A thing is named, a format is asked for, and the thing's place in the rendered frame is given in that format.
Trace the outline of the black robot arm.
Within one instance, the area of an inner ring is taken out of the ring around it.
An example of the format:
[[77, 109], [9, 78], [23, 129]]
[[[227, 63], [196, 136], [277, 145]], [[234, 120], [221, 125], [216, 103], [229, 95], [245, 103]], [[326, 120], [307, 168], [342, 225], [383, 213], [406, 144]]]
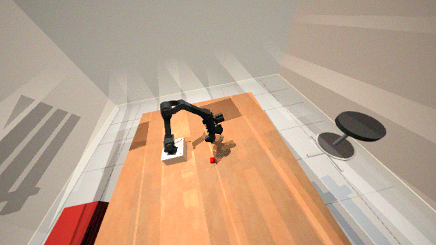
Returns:
[[[175, 106], [172, 108], [172, 106]], [[171, 124], [170, 119], [173, 114], [179, 112], [180, 110], [186, 110], [193, 114], [196, 114], [203, 118], [203, 125], [206, 124], [208, 128], [212, 128], [215, 123], [220, 123], [224, 121], [224, 117], [222, 113], [214, 115], [209, 109], [199, 108], [195, 105], [192, 105], [182, 99], [179, 100], [171, 100], [171, 101], [163, 101], [160, 103], [160, 113], [163, 118], [164, 123], [164, 131], [165, 135], [163, 138], [163, 152], [167, 153], [167, 155], [175, 155], [177, 148], [174, 145], [174, 134], [171, 134]], [[223, 128], [221, 124], [215, 126], [215, 130], [213, 135], [223, 133]]]

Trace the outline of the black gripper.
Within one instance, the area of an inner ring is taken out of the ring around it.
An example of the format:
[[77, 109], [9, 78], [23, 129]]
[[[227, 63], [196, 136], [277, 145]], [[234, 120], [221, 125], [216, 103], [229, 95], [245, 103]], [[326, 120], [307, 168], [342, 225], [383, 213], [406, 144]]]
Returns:
[[214, 126], [212, 128], [206, 127], [208, 135], [205, 137], [205, 142], [214, 142], [215, 135], [213, 135], [213, 133], [215, 130], [215, 125], [217, 126], [218, 123], [214, 122]]

